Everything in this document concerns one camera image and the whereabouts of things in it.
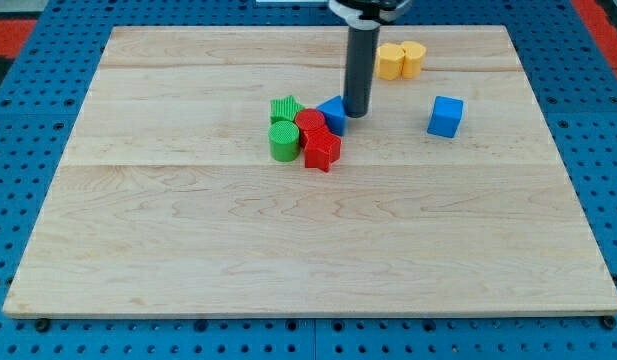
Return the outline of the white black robot arm flange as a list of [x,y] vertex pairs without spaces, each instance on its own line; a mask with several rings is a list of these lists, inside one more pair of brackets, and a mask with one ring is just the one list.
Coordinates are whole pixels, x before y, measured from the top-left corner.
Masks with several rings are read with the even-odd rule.
[[329,0],[328,8],[349,27],[374,30],[392,24],[412,7],[412,0]]

